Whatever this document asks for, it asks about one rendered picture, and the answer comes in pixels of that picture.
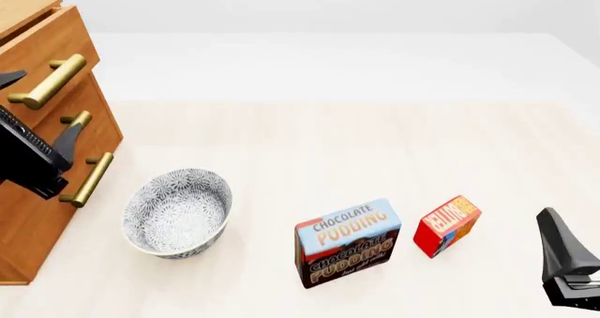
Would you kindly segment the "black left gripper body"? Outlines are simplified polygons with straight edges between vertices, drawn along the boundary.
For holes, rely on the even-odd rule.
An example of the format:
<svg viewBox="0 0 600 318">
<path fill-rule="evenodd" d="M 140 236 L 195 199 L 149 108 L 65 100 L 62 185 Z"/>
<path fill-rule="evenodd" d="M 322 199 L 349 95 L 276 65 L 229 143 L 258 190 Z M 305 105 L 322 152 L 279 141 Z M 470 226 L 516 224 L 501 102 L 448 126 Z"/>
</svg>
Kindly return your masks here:
<svg viewBox="0 0 600 318">
<path fill-rule="evenodd" d="M 9 181 L 49 200 L 68 184 L 62 175 L 70 168 L 68 159 L 0 106 L 0 184 Z"/>
</svg>

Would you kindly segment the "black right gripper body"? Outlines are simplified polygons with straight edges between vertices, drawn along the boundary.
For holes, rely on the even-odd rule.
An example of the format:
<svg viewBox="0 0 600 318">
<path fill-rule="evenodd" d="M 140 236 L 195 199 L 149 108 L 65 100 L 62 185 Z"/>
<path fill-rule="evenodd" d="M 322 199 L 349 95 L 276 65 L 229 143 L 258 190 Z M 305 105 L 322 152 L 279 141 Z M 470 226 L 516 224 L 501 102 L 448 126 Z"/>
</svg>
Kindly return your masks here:
<svg viewBox="0 0 600 318">
<path fill-rule="evenodd" d="M 546 272 L 543 288 L 552 306 L 600 311 L 600 267 Z"/>
</svg>

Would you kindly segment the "chocolate pudding box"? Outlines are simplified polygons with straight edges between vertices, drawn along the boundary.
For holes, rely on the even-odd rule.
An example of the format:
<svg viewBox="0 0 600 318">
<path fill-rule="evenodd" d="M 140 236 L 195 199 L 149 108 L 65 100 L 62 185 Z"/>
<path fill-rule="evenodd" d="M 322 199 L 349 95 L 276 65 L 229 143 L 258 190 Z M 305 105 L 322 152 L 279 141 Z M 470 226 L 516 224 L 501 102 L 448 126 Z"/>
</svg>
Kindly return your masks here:
<svg viewBox="0 0 600 318">
<path fill-rule="evenodd" d="M 375 199 L 294 227 L 294 263 L 306 289 L 389 261 L 401 221 Z"/>
</svg>

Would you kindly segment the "red butter box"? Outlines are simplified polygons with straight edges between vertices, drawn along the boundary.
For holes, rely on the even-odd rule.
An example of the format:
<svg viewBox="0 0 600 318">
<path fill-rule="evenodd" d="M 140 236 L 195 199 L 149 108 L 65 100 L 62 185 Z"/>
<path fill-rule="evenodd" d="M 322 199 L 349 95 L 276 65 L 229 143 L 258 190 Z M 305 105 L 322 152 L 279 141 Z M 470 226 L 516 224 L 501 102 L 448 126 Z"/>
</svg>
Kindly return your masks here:
<svg viewBox="0 0 600 318">
<path fill-rule="evenodd" d="M 467 235 L 482 211 L 459 195 L 420 219 L 413 242 L 428 257 L 434 258 Z"/>
</svg>

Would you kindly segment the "wooden cabinet with drawers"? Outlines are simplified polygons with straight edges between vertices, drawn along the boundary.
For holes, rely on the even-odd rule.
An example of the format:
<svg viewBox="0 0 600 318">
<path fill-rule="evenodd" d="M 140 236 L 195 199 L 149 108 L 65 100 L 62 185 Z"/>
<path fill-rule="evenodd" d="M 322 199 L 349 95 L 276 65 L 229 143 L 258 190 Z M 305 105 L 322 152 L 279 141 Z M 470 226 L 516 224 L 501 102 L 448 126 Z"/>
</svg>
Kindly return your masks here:
<svg viewBox="0 0 600 318">
<path fill-rule="evenodd" d="M 61 0 L 0 0 L 0 47 L 13 40 L 24 31 L 29 30 L 31 27 L 51 16 L 55 9 L 67 7 L 72 6 L 64 6 Z M 90 78 L 95 84 L 99 97 L 106 106 L 106 109 L 110 111 L 114 120 L 114 124 L 119 128 L 118 123 L 113 117 L 109 104 L 107 103 L 100 87 L 98 86 L 98 82 L 93 74 L 92 69 L 86 78 Z M 27 127 L 34 131 L 35 126 Z"/>
</svg>

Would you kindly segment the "grey patterned white bowl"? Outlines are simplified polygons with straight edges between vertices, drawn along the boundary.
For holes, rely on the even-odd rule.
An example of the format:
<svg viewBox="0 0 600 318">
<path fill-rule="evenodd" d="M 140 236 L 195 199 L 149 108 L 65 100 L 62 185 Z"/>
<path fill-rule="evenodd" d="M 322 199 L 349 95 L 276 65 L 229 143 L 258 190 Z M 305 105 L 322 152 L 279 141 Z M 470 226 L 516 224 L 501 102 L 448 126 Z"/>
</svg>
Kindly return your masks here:
<svg viewBox="0 0 600 318">
<path fill-rule="evenodd" d="M 222 176 L 183 168 L 153 177 L 127 202 L 122 232 L 133 249 L 157 258 L 199 255 L 224 233 L 233 194 Z"/>
</svg>

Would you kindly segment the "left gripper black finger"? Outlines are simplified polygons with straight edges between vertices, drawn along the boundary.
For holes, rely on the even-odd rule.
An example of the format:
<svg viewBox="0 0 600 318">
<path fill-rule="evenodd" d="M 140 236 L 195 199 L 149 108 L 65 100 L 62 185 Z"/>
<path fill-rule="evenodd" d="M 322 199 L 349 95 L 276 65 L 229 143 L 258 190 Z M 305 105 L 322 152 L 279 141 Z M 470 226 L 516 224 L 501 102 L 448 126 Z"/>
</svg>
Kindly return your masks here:
<svg viewBox="0 0 600 318">
<path fill-rule="evenodd" d="M 64 129 L 52 144 L 53 165 L 56 168 L 71 168 L 74 160 L 75 143 L 84 129 L 83 123 L 75 123 Z"/>
<path fill-rule="evenodd" d="M 8 86 L 19 81 L 27 75 L 27 72 L 23 69 L 11 71 L 11 72 L 0 72 L 0 90 L 5 89 Z"/>
</svg>

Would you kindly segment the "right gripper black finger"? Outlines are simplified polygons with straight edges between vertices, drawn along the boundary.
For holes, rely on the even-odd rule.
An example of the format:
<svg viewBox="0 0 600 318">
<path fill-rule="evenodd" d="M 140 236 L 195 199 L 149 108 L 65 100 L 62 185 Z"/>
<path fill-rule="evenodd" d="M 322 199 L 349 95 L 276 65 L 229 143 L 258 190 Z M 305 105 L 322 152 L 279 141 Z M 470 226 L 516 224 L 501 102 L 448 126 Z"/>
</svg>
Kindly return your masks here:
<svg viewBox="0 0 600 318">
<path fill-rule="evenodd" d="M 536 216 L 542 241 L 542 282 L 564 276 L 589 276 L 600 271 L 596 258 L 578 241 L 561 216 L 546 207 Z"/>
</svg>

